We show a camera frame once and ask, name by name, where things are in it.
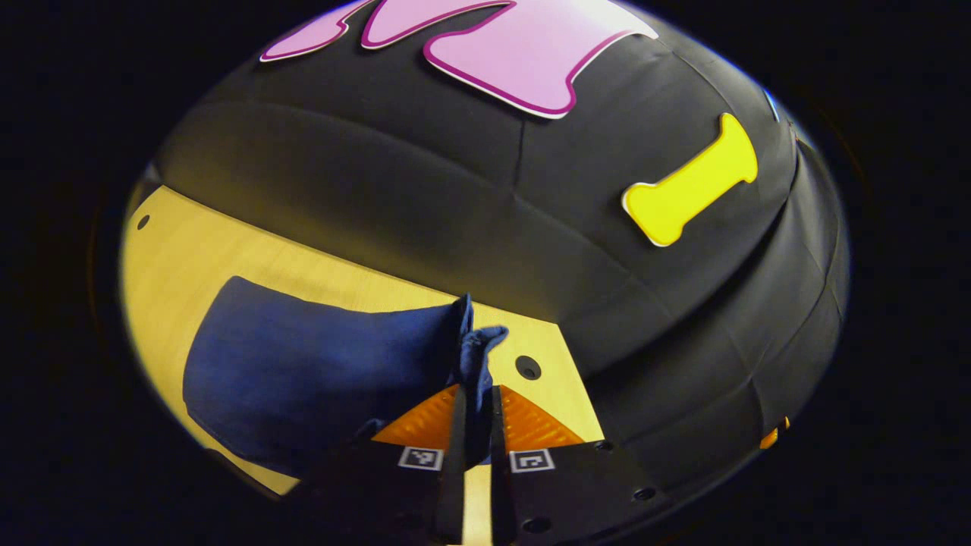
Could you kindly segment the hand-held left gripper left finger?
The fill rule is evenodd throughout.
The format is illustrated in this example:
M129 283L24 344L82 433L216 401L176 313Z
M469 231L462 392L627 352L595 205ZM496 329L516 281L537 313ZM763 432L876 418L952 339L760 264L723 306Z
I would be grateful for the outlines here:
M298 512L337 545L464 538L466 393L454 384L373 438L330 450L298 485Z

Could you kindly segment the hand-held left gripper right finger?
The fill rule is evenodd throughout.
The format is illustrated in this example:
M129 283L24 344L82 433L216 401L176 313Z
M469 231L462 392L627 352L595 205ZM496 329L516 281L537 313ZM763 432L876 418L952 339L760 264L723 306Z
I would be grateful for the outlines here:
M492 390L495 545L604 545L666 511L669 496L608 440L583 441L528 398Z

